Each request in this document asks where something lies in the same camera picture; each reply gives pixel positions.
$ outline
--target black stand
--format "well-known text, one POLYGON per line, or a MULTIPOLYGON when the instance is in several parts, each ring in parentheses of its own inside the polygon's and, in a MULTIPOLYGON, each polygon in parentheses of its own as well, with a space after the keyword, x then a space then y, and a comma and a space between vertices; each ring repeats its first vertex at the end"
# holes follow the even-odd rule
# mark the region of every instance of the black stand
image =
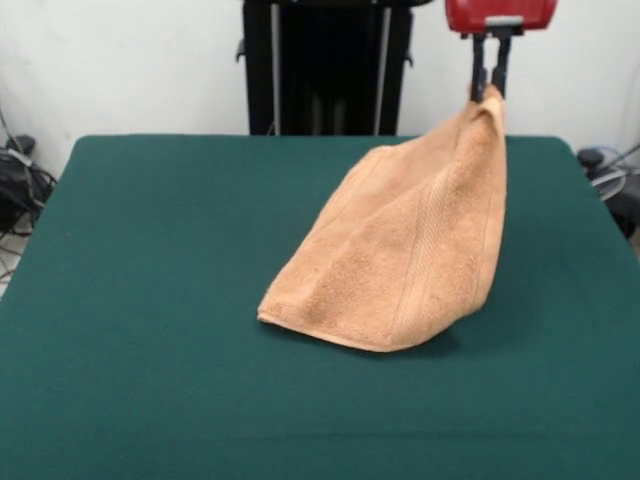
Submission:
POLYGON ((395 135, 410 7, 428 1, 245 1, 251 134, 395 135))

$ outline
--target white wall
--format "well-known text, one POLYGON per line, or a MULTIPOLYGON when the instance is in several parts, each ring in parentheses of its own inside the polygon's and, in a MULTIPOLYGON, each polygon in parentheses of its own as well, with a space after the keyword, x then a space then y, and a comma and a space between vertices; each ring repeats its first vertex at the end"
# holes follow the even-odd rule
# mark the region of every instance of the white wall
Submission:
MULTIPOLYGON (((471 45, 447 30, 443 4, 415 10, 400 133, 465 101, 471 45)), ((559 0, 550 30, 514 42, 509 130, 574 147, 640 141, 639 15, 635 0, 559 0)), ((0 0, 0 100, 56 174, 85 134, 244 134, 241 37, 239 0, 0 0)))

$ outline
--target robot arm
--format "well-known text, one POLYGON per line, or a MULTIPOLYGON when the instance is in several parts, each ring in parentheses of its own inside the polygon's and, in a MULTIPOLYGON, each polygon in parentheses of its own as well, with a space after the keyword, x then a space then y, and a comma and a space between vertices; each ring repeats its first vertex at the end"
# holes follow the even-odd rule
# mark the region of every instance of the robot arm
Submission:
POLYGON ((511 39, 527 30, 549 26, 558 0, 446 0, 449 28, 463 38, 473 37, 471 100, 482 99, 487 81, 484 68, 484 42, 487 37, 500 41, 498 63, 491 83, 505 95, 511 39))

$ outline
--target towel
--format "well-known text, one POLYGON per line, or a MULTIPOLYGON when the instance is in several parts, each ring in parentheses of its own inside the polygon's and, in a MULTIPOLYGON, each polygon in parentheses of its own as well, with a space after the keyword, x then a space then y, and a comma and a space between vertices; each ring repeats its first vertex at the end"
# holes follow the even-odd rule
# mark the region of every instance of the towel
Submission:
POLYGON ((431 339, 488 297, 506 177, 504 100, 489 86, 481 103, 347 173, 258 319, 375 352, 431 339))

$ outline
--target green table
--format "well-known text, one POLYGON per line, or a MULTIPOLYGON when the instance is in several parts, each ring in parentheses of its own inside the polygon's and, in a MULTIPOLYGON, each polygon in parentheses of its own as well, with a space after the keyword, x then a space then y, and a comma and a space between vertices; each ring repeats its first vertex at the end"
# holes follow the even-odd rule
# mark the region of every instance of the green table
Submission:
POLYGON ((397 141, 80 140, 0 303, 0 478, 639 478, 640 268, 557 139, 508 141, 480 313, 392 355, 256 321, 397 141))

